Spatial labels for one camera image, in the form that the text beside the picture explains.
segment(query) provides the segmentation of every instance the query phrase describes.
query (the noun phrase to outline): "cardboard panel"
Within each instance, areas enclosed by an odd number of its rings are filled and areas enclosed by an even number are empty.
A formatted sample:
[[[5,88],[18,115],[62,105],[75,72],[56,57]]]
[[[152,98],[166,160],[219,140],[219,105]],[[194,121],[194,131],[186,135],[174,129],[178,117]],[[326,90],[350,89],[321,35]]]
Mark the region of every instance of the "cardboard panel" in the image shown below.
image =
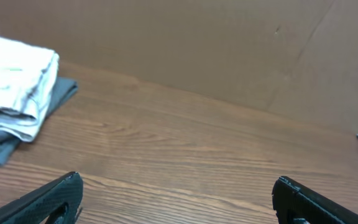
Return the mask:
[[[6,37],[266,109],[332,0],[0,0]]]
[[[269,108],[358,132],[358,1],[336,1]]]

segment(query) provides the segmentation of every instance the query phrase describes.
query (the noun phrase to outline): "gray cloth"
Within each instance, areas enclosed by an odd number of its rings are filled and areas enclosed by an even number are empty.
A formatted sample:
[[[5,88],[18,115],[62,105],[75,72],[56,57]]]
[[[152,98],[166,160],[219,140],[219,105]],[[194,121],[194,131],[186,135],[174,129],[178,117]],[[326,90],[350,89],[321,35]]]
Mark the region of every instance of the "gray cloth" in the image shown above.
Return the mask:
[[[57,108],[70,99],[76,93],[77,89],[76,81],[58,77],[52,90],[47,116],[50,116]],[[0,166],[7,162],[9,156],[20,142],[21,140],[19,138],[0,131]]]

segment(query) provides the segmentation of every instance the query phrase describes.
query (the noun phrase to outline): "folded shirt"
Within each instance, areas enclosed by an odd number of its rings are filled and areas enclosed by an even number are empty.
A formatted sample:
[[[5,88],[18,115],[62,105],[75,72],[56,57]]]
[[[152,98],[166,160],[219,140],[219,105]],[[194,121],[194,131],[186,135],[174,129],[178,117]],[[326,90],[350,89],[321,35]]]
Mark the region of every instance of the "folded shirt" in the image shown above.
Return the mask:
[[[76,81],[69,78],[58,77],[52,90],[50,106],[47,110],[47,116],[50,116],[56,109],[70,99],[77,91]],[[10,133],[0,131],[0,166],[4,165],[13,150],[21,140]]]
[[[0,131],[31,142],[49,107],[58,71],[53,50],[0,37]]]

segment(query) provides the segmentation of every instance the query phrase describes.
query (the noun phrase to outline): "wooden table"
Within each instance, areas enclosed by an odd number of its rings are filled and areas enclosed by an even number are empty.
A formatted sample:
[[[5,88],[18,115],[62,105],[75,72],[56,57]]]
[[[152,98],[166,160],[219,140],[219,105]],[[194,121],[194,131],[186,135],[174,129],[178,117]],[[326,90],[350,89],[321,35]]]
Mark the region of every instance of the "wooden table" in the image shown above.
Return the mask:
[[[0,167],[0,207],[75,170],[78,223],[277,223],[287,175],[358,213],[354,134],[62,63],[79,92]]]

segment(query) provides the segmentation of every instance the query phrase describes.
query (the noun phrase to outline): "white cloth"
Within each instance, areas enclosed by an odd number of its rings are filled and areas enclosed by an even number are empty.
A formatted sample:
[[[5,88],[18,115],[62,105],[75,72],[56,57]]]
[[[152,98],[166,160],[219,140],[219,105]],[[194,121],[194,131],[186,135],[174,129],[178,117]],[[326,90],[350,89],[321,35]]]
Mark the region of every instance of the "white cloth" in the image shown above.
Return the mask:
[[[33,141],[45,119],[59,55],[0,37],[0,130]]]

